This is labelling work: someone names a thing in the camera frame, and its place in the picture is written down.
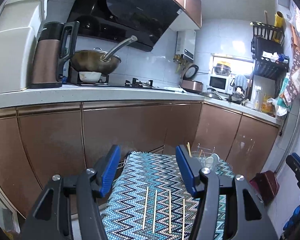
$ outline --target range hood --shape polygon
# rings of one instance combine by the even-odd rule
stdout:
[[[130,46],[151,51],[182,12],[174,0],[75,0],[68,22],[79,21],[79,35],[121,42],[135,35]]]

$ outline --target gas stove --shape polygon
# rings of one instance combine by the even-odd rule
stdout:
[[[109,75],[101,75],[98,82],[88,83],[82,82],[79,77],[79,72],[69,67],[69,75],[67,78],[67,83],[81,86],[81,87],[117,87],[117,88],[136,88],[136,89],[151,89],[151,90],[164,90],[167,89],[154,87],[153,80],[140,81],[137,78],[132,78],[132,81],[126,80],[122,84],[109,84]]]

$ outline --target bottle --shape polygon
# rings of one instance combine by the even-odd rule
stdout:
[[[261,108],[261,105],[262,105],[262,98],[263,98],[262,89],[261,89],[261,87],[258,87],[256,96],[255,96],[255,99],[254,99],[253,109],[256,109],[256,110],[260,111],[260,108]]]
[[[269,98],[270,97],[267,96],[266,94],[263,97],[262,106],[261,106],[261,112],[263,113],[269,113],[272,111],[272,103],[267,102]]]

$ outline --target kitchen countertop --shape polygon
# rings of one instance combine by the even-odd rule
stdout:
[[[280,125],[281,121],[262,112],[238,104],[207,98],[193,93],[164,90],[134,89],[124,87],[79,87],[63,85],[61,88],[26,89],[24,91],[0,94],[0,108],[41,105],[66,102],[107,101],[107,100],[188,100],[205,101],[216,106]]]

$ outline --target zigzag patterned mat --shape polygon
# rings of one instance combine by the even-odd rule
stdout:
[[[227,163],[218,174],[233,176]],[[149,187],[145,229],[142,230],[146,188]],[[157,189],[155,233],[152,234],[154,194]],[[169,234],[169,189],[171,190],[171,234]],[[102,213],[109,240],[181,239],[183,198],[185,198],[185,239],[188,239],[199,203],[186,191],[175,156],[132,152]],[[219,198],[215,240],[222,239],[226,198]]]

